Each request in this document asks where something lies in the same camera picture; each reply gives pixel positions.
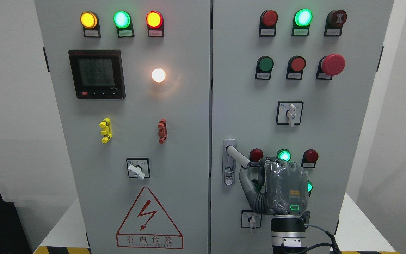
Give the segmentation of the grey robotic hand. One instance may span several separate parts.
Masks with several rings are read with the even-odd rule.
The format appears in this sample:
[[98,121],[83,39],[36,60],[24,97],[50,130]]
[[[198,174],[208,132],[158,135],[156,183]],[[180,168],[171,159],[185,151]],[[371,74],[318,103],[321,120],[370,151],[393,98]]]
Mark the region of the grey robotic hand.
[[239,180],[253,212],[261,215],[302,216],[308,204],[306,171],[294,161],[268,157],[260,160],[265,171],[266,191],[257,191],[249,168],[242,168]]

